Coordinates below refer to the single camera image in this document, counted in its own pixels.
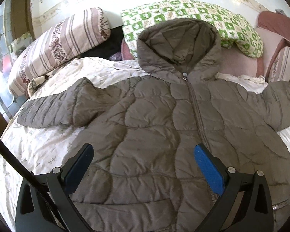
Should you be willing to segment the grey quilted hooded jacket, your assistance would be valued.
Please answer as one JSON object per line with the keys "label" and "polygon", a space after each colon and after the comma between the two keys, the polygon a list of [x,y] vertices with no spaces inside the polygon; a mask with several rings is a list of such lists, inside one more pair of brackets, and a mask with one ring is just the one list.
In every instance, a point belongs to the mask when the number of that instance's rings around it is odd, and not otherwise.
{"label": "grey quilted hooded jacket", "polygon": [[72,201],[93,231],[194,231],[214,204],[193,150],[202,143],[227,166],[265,173],[273,228],[290,216],[290,78],[261,93],[216,78],[221,41],[193,18],[145,29],[137,40],[145,76],[104,89],[81,78],[25,103],[18,123],[82,127],[72,146],[94,158]]}

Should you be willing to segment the white floral bed quilt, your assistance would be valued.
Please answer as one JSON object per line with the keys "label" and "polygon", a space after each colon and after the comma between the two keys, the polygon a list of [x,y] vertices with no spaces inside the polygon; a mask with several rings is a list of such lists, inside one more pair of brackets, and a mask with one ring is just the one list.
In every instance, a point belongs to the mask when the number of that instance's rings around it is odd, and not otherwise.
{"label": "white floral bed quilt", "polygon": [[[95,86],[104,88],[126,78],[141,77],[145,74],[135,60],[75,59],[62,66],[45,86],[35,92],[33,98],[60,93],[82,77],[87,77]],[[13,118],[1,140],[28,169],[35,173],[46,173],[61,165],[67,156],[74,152],[72,142],[80,131],[81,128],[65,126],[45,129],[25,127]],[[0,213],[12,231],[15,231],[21,181],[22,177],[0,155]]]}

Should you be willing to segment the striped pillow at right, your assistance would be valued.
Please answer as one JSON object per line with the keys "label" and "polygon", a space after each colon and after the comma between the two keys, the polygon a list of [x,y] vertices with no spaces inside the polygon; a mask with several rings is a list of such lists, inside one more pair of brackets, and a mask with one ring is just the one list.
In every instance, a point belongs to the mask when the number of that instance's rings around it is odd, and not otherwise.
{"label": "striped pillow at right", "polygon": [[269,72],[268,82],[290,80],[290,47],[282,48],[275,58]]}

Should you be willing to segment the striped floral pillow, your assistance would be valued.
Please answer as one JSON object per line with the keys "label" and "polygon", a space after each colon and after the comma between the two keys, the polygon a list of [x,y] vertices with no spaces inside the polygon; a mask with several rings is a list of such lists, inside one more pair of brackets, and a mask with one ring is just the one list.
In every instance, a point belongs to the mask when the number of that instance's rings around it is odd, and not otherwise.
{"label": "striped floral pillow", "polygon": [[101,8],[86,9],[44,32],[14,62],[8,89],[13,97],[27,92],[30,81],[45,75],[110,37],[108,19]]}

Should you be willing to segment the green white patterned pillow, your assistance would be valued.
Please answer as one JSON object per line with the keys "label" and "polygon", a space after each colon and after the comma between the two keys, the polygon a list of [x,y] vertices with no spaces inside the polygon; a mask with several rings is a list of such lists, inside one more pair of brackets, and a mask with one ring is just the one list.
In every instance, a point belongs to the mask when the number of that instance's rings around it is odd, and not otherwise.
{"label": "green white patterned pillow", "polygon": [[264,45],[261,36],[244,16],[195,0],[164,0],[123,10],[122,31],[131,54],[137,57],[137,38],[144,29],[175,18],[206,21],[219,31],[222,47],[229,49],[235,44],[248,57],[262,57]]}

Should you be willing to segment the black cloth behind pillows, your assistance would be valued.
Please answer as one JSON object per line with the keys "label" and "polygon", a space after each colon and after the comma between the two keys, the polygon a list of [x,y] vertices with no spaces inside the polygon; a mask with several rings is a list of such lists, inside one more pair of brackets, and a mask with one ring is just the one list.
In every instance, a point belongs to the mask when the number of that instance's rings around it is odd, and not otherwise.
{"label": "black cloth behind pillows", "polygon": [[122,31],[122,26],[113,28],[110,30],[110,37],[106,41],[97,47],[82,53],[78,56],[78,58],[98,57],[110,61],[121,61],[121,44],[123,38],[124,34]]}

